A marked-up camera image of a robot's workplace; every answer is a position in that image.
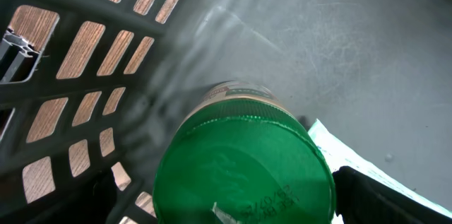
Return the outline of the white wet wipes pack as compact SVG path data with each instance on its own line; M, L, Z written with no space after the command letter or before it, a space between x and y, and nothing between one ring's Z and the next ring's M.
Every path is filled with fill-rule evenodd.
M354 150L344 144L340 139L336 138L329 130L321 123L320 120L316 120L311 128L308 130L310 137L313 139L317 148L323 154L328 167L332 174L338 171L341 167L351 167L352 169L361 172L377 182L407 196L409 199L416 201L423 206L426 206L438 213L441 213L451 218L451 212L446 208L431 202L430 200L420 196L413 190L407 188L396 179L393 179L385 172L380 170L373 163L365 160L358 155ZM344 223L342 216L336 214L333 217L334 223Z

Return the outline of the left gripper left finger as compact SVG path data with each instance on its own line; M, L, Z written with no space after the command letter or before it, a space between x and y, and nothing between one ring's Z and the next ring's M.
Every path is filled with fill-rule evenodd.
M1 216L2 223L105 223L117 202L112 171L97 173L88 183L49 200Z

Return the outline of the green lid jar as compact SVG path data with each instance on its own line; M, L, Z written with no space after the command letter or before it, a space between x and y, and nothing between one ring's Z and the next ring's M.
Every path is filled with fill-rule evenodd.
M269 89L221 83L177 129L153 187L160 223L329 223L329 166Z

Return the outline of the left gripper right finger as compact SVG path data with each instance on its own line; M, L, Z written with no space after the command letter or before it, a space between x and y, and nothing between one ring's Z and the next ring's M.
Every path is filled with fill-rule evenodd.
M333 173L336 214L345 224L451 224L451 218L351 167Z

